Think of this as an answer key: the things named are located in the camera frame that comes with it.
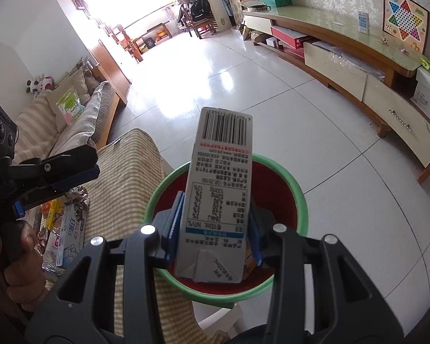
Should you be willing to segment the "person left hand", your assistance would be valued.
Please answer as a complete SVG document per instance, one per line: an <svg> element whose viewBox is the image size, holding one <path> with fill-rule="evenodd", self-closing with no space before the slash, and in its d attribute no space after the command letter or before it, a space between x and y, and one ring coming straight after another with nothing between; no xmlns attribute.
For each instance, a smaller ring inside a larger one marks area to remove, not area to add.
<svg viewBox="0 0 430 344"><path fill-rule="evenodd" d="M0 273L0 311L16 318L20 308L35 311L48 293L42 272L42 256L36 249L36 233L20 220L20 243L23 254ZM0 237L0 254L2 241Z"/></svg>

